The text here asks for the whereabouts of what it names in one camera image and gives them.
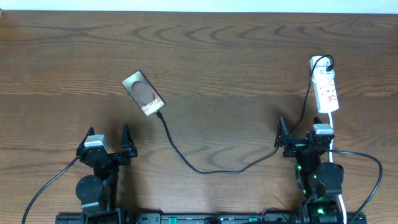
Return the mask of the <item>Galaxy S25 Ultra smartphone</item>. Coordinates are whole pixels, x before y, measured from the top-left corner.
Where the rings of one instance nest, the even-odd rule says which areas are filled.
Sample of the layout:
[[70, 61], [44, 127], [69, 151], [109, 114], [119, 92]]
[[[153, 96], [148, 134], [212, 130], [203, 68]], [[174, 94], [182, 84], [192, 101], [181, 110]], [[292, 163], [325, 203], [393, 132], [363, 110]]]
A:
[[147, 118], [166, 106], [166, 102], [140, 70], [121, 84]]

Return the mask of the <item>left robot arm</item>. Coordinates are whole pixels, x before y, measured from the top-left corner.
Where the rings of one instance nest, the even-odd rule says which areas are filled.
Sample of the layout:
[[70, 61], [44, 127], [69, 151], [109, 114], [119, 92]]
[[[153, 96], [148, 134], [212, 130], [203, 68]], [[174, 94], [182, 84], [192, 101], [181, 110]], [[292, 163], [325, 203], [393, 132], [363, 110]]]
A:
[[106, 136], [96, 134], [90, 127], [76, 150], [80, 162], [93, 169], [76, 185], [76, 196], [81, 201], [84, 223], [129, 223], [129, 212], [116, 206], [119, 168], [129, 166], [137, 157], [137, 148], [127, 124], [123, 126], [120, 146], [122, 151], [110, 153]]

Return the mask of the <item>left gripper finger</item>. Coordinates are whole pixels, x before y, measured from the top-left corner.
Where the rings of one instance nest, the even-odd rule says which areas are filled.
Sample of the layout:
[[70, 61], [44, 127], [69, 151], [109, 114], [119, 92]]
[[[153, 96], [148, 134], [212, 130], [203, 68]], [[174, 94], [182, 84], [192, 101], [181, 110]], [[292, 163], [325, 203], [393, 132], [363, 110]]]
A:
[[89, 128], [89, 130], [88, 130], [86, 136], [84, 137], [83, 142], [86, 142], [88, 136], [92, 136], [92, 135], [95, 135], [95, 130], [94, 130], [94, 128], [91, 126], [91, 127]]
[[123, 126], [121, 147], [124, 149], [124, 152], [129, 154], [129, 157], [137, 157], [137, 148], [132, 140], [129, 126], [127, 124], [124, 124]]

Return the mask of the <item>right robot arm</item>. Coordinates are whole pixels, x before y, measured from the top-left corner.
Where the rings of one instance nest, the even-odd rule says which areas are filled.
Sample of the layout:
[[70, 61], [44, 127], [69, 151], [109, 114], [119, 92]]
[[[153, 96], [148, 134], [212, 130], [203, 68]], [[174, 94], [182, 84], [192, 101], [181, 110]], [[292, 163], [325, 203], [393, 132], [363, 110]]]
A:
[[279, 118], [274, 146], [284, 149], [284, 157], [294, 157], [297, 184], [305, 199], [288, 223], [343, 223], [339, 207], [344, 168], [333, 162], [322, 162], [320, 156], [330, 150], [334, 132], [329, 124], [315, 123], [303, 139], [293, 139], [284, 119]]

